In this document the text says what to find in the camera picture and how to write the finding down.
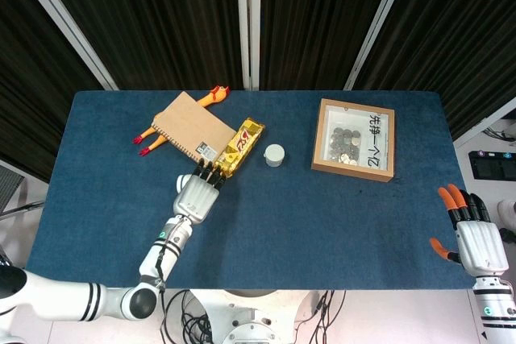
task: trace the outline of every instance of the orange fingertip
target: orange fingertip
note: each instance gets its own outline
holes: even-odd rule
[[[459,208],[460,207],[468,207],[468,205],[466,205],[466,201],[464,200],[464,197],[462,196],[462,193],[455,185],[449,184],[448,190],[450,191],[453,201],[456,203],[456,205]]]
[[[453,200],[452,195],[444,188],[441,187],[438,190],[439,196],[441,199],[443,199],[444,205],[446,206],[446,209],[449,211],[450,209],[458,209],[457,204]]]
[[[443,247],[437,238],[430,238],[430,245],[432,246],[432,249],[434,249],[434,251],[439,255],[439,257],[448,261],[449,251]]]

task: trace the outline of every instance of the cardboard notebook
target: cardboard notebook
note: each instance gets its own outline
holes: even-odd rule
[[[185,92],[154,118],[152,127],[195,161],[215,161],[235,135]]]

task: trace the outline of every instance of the white floor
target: white floor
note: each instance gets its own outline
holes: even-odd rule
[[[480,149],[516,150],[482,134],[456,150],[466,189],[485,200],[493,220],[497,222],[496,204],[505,198],[516,198],[516,182],[474,180],[468,152]],[[21,205],[44,197],[47,189],[45,184],[37,180],[29,180],[27,183],[25,189],[28,189],[28,194],[23,193],[22,187],[10,205]],[[0,243],[18,265],[23,266],[27,261],[39,219],[40,213],[27,213],[20,218],[0,222]],[[514,246],[506,247],[510,264],[514,263],[516,267],[516,249]],[[516,278],[513,271],[508,278]],[[174,292],[168,290],[167,296],[170,297]],[[337,292],[336,300],[340,301],[342,296],[343,292]],[[333,313],[338,305],[339,302],[332,304]],[[299,309],[298,320],[308,318],[311,312],[308,297]],[[169,327],[177,343],[182,343],[178,313],[178,307],[171,308]],[[162,316],[162,312],[156,310],[149,319],[142,322],[118,321],[109,317],[90,323],[50,322],[41,321],[29,308],[22,307],[16,311],[12,330],[14,334],[25,337],[29,344],[160,344],[162,341],[158,329]],[[315,323],[316,319],[300,328],[297,343],[310,340]],[[481,327],[470,291],[350,291],[347,292],[342,312],[328,331],[327,342],[478,344],[485,342],[480,336]]]

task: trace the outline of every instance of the blue table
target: blue table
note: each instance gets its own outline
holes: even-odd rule
[[[171,216],[176,178],[194,162],[171,145],[139,157],[131,140],[177,91],[80,92],[60,145],[27,269],[59,280],[131,286]],[[200,98],[206,92],[190,94]],[[310,169],[321,98],[396,110],[389,183]],[[233,92],[210,111],[267,128],[193,229],[172,288],[469,288],[428,239],[456,248],[437,188],[462,186],[439,96],[422,92]],[[279,168],[264,149],[283,145]]]

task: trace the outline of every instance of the rubber chicken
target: rubber chicken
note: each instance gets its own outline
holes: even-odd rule
[[[230,93],[229,86],[224,87],[224,86],[217,85],[205,97],[203,97],[200,100],[198,100],[197,103],[200,106],[202,106],[203,108],[206,108],[207,106],[209,106],[211,104],[215,104],[217,102],[223,101],[224,99],[226,99],[226,97],[227,97],[227,95],[229,93]],[[149,135],[152,135],[155,132],[156,132],[156,129],[154,129],[151,126],[144,133],[142,133],[141,135],[135,137],[132,140],[132,142],[134,144],[140,144],[142,141],[144,141],[144,139],[146,137],[148,137]],[[157,140],[154,143],[152,143],[151,145],[149,145],[148,147],[145,147],[144,149],[142,149],[139,152],[139,155],[140,156],[145,156],[149,152],[155,150],[161,144],[166,143],[166,142],[167,142],[167,139],[163,135],[159,135]]]

